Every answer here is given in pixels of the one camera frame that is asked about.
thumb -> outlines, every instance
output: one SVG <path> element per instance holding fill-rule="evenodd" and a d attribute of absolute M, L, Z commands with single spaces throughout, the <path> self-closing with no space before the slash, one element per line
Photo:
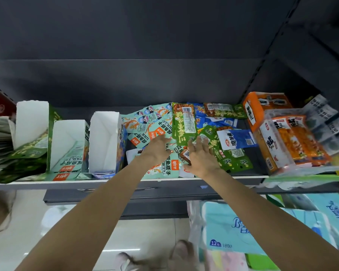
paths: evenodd
<path fill-rule="evenodd" d="M 183 169 L 187 172 L 192 173 L 192 166 L 188 165 L 188 164 L 184 164 L 183 165 Z"/>

light blue tissue package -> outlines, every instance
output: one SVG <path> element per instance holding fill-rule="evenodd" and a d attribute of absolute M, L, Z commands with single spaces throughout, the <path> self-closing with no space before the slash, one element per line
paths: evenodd
<path fill-rule="evenodd" d="M 201 237 L 207 249 L 266 255 L 230 206 L 211 201 L 201 204 L 204 220 Z M 336 247 L 326 215 L 319 211 L 282 209 Z"/>
<path fill-rule="evenodd" d="M 332 227 L 332 235 L 339 248 L 339 194 L 289 194 L 292 202 L 302 209 L 324 213 Z"/>

white floor tile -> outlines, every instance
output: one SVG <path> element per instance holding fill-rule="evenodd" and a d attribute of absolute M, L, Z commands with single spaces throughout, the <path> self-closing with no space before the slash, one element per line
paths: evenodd
<path fill-rule="evenodd" d="M 114 258 L 121 251 L 136 261 L 148 261 L 152 268 L 165 268 L 174 245 L 174 219 L 120 220 L 94 270 L 114 268 Z"/>
<path fill-rule="evenodd" d="M 188 218 L 175 218 L 176 241 L 188 240 L 190 223 Z"/>
<path fill-rule="evenodd" d="M 47 206 L 44 195 L 45 190 L 17 192 L 9 227 L 0 232 L 0 271 L 13 271 L 41 237 L 74 207 Z M 175 237 L 174 219 L 119 221 L 94 270 L 115 269 L 114 258 L 121 251 L 135 260 L 148 260 L 153 268 L 166 268 Z"/>

person's right hand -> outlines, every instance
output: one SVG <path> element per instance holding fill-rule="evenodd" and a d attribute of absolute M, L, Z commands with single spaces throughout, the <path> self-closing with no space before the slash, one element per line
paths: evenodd
<path fill-rule="evenodd" d="M 212 150 L 209 150 L 208 148 L 207 138 L 202 141 L 201 137 L 198 136 L 196 145 L 189 140 L 187 148 L 190 151 L 191 165 L 184 166 L 186 171 L 205 180 L 207 175 L 221 170 L 216 157 L 211 154 Z"/>

forearm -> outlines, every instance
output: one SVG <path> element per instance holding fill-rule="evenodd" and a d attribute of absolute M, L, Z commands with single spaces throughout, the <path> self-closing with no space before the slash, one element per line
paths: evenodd
<path fill-rule="evenodd" d="M 283 271 L 339 268 L 339 251 L 296 218 L 223 170 L 204 180 L 235 211 L 258 244 Z"/>
<path fill-rule="evenodd" d="M 138 183 L 150 168 L 147 157 L 136 157 L 66 214 L 17 270 L 92 270 Z"/>

